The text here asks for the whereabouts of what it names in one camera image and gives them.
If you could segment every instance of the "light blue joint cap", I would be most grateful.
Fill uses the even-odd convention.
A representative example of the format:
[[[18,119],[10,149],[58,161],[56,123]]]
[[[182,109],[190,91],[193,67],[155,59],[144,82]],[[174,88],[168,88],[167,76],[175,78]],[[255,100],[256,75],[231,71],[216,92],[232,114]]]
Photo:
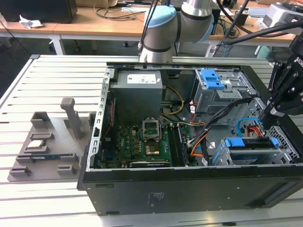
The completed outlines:
[[[148,12],[145,13],[144,18],[144,24],[147,20]],[[154,27],[160,27],[168,22],[170,22],[176,15],[176,9],[172,6],[157,6],[152,18],[150,20],[150,23],[148,25],[148,28],[154,28]]]

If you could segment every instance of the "wooden desk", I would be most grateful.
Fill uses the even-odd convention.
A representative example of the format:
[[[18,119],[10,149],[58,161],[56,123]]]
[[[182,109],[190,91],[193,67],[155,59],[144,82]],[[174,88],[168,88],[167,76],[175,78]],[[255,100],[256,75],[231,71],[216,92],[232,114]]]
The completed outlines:
[[[267,5],[260,5],[256,2],[250,1],[248,7],[264,7]],[[121,16],[129,14],[129,12],[116,12],[109,14],[109,16]],[[140,20],[144,20],[144,13],[138,14]],[[27,29],[23,28],[18,22],[4,22],[4,25],[13,33],[15,37],[24,38],[49,38],[53,40],[57,54],[65,54],[63,39],[84,39],[92,40],[93,49],[96,48],[95,40],[116,40],[116,41],[139,41],[142,31],[143,22],[140,20],[131,21],[112,21],[101,18],[96,15],[93,8],[78,8],[77,15],[72,24],[57,24],[45,23],[45,26],[40,28]],[[259,26],[255,24],[257,19],[248,18],[245,28],[252,32],[258,31]],[[240,31],[240,36],[246,35],[245,32]],[[0,25],[0,37],[11,37],[9,33]],[[217,26],[214,35],[211,35],[207,41],[203,43],[209,44],[206,56],[212,56],[211,53],[223,38],[223,29]],[[294,35],[284,35],[275,38],[261,38],[257,37],[249,41],[240,43],[240,45],[267,45],[267,46],[288,46],[293,40]]]
[[[118,17],[130,14],[130,12],[116,12],[107,14],[108,17]],[[136,15],[144,21],[144,13]],[[73,35],[114,35],[114,36],[137,36],[143,31],[143,22],[140,20],[112,21],[99,17],[94,8],[78,8],[78,12],[72,24],[57,24],[53,29],[55,34]]]

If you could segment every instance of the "motherboard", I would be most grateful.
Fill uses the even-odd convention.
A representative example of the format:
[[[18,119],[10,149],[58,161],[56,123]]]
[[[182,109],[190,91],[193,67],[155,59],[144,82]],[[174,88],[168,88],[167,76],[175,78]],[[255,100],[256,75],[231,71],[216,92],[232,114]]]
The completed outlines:
[[[98,166],[102,168],[172,167],[194,165],[187,153],[187,126],[119,125],[116,140],[105,138]]]

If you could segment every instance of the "blue plastic clip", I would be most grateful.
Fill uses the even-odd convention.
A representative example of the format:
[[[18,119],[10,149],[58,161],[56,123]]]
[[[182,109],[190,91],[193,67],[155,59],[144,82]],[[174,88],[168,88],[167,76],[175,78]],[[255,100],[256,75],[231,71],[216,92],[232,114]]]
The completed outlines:
[[[201,78],[206,83],[207,89],[224,89],[224,84],[220,81],[220,76],[214,70],[201,70]]]
[[[242,148],[245,144],[241,138],[227,138],[224,140],[225,145],[230,148]]]
[[[271,138],[271,142],[273,143],[273,145],[275,146],[275,148],[279,147],[279,142],[278,142],[278,140],[275,137]]]

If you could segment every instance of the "metal table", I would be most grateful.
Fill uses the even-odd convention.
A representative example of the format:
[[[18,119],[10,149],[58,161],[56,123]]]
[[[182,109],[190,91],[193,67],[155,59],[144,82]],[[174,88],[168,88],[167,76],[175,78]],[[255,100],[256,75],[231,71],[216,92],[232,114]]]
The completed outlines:
[[[74,97],[79,116],[95,111],[107,61],[137,61],[135,57],[47,56],[30,59],[0,100],[0,226],[221,226],[223,222],[252,226],[303,226],[303,190],[271,209],[104,216],[95,213],[86,192],[76,182],[15,184],[7,181],[34,111],[65,116],[62,97]],[[177,57],[174,62],[250,65],[267,84],[272,66],[261,59]],[[303,130],[303,117],[293,118]]]

